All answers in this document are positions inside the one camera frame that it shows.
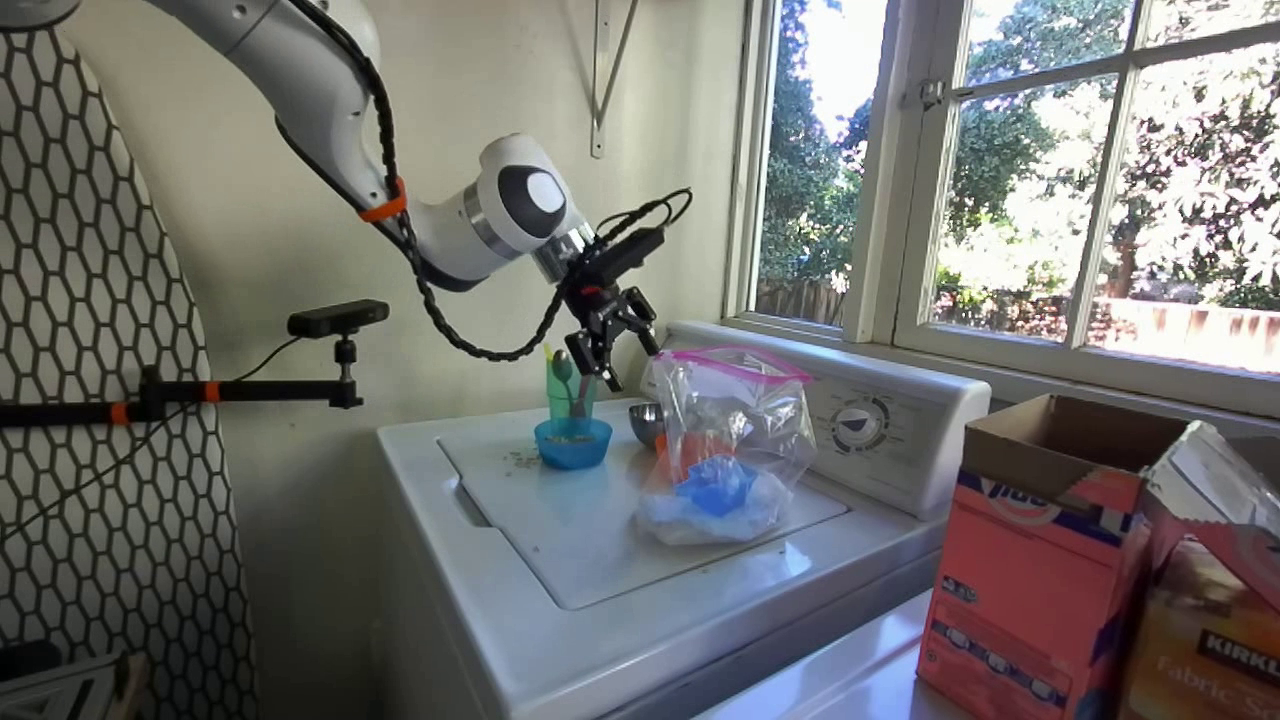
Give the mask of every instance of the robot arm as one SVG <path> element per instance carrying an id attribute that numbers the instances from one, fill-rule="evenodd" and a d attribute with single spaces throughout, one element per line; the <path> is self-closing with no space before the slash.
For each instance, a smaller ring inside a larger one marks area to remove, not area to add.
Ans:
<path id="1" fill-rule="evenodd" d="M 0 0 L 0 31 L 54 23 L 75 11 L 75 4 L 79 0 Z M 606 352 L 619 330 L 635 330 L 640 344 L 655 352 L 649 337 L 653 307 L 635 287 L 619 292 L 614 274 L 635 266 L 658 234 L 593 249 L 593 226 L 534 139 L 491 139 L 480 153 L 480 174 L 443 202 L 405 200 L 391 102 L 366 61 L 375 54 L 366 51 L 375 31 L 358 0 L 151 4 L 228 54 L 268 94 L 281 136 L 297 157 L 413 261 L 434 329 L 443 316 L 434 316 L 426 283 L 463 292 L 506 261 L 534 253 L 542 274 L 555 283 L 555 298 L 580 319 L 580 330 L 568 337 L 580 372 L 614 384 Z M 380 118 L 380 161 L 363 147 L 366 118 Z"/>

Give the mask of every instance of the cardboard box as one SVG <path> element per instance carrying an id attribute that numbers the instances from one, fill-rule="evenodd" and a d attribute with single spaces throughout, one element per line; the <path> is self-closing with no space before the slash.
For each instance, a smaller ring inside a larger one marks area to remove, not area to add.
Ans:
<path id="1" fill-rule="evenodd" d="M 1102 716 L 1146 572 L 1145 466 L 1188 431 L 1036 394 L 965 431 L 919 676 L 976 716 Z"/>
<path id="2" fill-rule="evenodd" d="M 1255 529 L 1181 540 L 1145 599 L 1124 720 L 1280 716 L 1280 545 Z"/>

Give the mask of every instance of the washing machine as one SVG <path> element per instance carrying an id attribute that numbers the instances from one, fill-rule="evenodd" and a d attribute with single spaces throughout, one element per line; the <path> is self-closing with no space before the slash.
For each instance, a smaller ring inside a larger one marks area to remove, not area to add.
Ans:
<path id="1" fill-rule="evenodd" d="M 677 324 L 809 372 L 816 460 L 774 533 L 669 549 L 635 529 L 653 452 L 629 398 L 601 466 L 551 473 L 542 409 L 380 427 L 384 716 L 695 716 L 931 583 L 965 424 L 988 384 Z"/>

